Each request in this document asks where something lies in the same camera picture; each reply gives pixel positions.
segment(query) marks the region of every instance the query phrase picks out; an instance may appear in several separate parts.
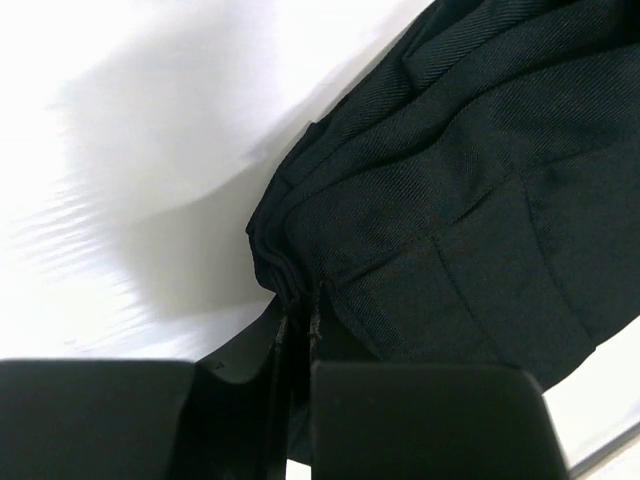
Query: white background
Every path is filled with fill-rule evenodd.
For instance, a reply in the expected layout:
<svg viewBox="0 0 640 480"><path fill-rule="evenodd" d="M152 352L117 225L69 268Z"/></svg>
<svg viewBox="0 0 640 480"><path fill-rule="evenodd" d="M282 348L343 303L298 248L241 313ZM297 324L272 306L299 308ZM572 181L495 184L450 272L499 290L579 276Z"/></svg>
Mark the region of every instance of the white background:
<svg viewBox="0 0 640 480"><path fill-rule="evenodd" d="M195 360L256 318L266 182L429 3L1 2L0 358ZM546 394L569 463L640 420L639 341Z"/></svg>

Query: seam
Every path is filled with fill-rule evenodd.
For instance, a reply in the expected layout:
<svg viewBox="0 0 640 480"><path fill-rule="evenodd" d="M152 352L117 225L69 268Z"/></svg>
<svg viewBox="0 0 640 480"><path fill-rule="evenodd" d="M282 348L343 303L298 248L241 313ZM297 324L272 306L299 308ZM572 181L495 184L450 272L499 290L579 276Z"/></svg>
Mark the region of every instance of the seam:
<svg viewBox="0 0 640 480"><path fill-rule="evenodd" d="M480 330L480 333L482 334L482 336L489 343L489 346L494 351L497 360L500 363L503 363L503 364L506 363L505 359L502 357L502 355L500 353L500 349L498 348L498 344L493 339L493 336L491 336L489 334L489 332L484 328L484 325L482 324L482 322L475 316L475 314L471 310L471 307L469 306L469 302L467 301L466 297L463 295L462 290L460 289L460 286L458 285L458 282L456 281L455 277L453 276L453 273L452 273L451 269L449 268L448 261L445 259L444 255L442 254L442 250L440 249L440 245L438 244L437 239L435 237L431 237L431 241L432 241L434 249L436 251L436 255L438 255L438 258L440 259L440 263L442 264L442 269L444 270L445 274L449 278L449 281L451 282L451 285L453 286L453 289L455 290L456 295L458 295L458 299L460 300L460 303L462 303L463 307L465 308L465 310L469 314L469 317L471 318L473 323L475 323L475 325L478 328L478 330Z"/></svg>
<svg viewBox="0 0 640 480"><path fill-rule="evenodd" d="M595 344L593 340L593 336L591 335L591 332L589 331L587 326L580 320L580 316L578 315L575 307L573 306L573 303L569 299L565 289L562 287L561 282L558 279L558 276L556 275L555 269L551 266L551 262L547 257L547 252L542 246L542 241L540 240L540 235L538 234L538 228L536 226L536 222L533 217L533 209L531 207L531 198L529 196L529 191L527 190L526 181L521 173L518 174L518 179L520 180L520 186L522 188L522 194L524 196L524 203L527 208L527 216L529 218L529 223L531 224L531 230L533 231L533 238L535 239L536 245L538 247L538 252L542 257L542 261L547 270L547 273L549 274L549 277L551 278L551 281L553 282L553 285L556 288L556 291L560 295L560 298L564 302L569 312L575 317L577 322L582 326L583 330L586 332L587 336L589 337L589 340L591 340L591 342Z"/></svg>

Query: folded garment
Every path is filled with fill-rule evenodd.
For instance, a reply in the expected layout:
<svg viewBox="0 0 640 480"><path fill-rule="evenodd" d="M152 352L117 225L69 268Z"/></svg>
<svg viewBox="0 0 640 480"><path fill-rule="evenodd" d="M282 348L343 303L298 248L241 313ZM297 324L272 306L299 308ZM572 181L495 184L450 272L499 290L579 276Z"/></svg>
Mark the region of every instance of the folded garment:
<svg viewBox="0 0 640 480"><path fill-rule="evenodd" d="M639 18L433 4L276 171L260 284L302 329L322 294L379 359L560 381L640 314Z"/></svg>

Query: black plastic object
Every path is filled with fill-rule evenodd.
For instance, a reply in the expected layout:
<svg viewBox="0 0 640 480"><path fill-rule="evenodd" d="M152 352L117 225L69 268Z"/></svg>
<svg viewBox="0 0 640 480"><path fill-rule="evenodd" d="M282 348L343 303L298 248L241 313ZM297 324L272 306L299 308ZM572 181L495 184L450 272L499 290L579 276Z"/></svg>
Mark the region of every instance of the black plastic object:
<svg viewBox="0 0 640 480"><path fill-rule="evenodd" d="M313 480L568 478L520 370L317 363L311 405Z"/></svg>
<svg viewBox="0 0 640 480"><path fill-rule="evenodd" d="M287 329L274 301L195 364L0 362L0 479L284 479Z"/></svg>
<svg viewBox="0 0 640 480"><path fill-rule="evenodd" d="M314 480L567 478L527 374L349 363L323 322L345 361L312 372ZM0 479L284 480L293 326L274 301L196 364L0 362Z"/></svg>

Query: twill fabric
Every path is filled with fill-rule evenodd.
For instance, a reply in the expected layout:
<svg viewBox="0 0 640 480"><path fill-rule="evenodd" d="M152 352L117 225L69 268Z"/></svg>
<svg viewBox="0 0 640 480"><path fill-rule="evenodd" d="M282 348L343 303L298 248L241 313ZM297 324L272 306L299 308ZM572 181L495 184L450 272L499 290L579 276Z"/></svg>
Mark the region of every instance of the twill fabric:
<svg viewBox="0 0 640 480"><path fill-rule="evenodd" d="M381 360L566 377L640 314L638 5L432 4L275 172L259 283Z"/></svg>

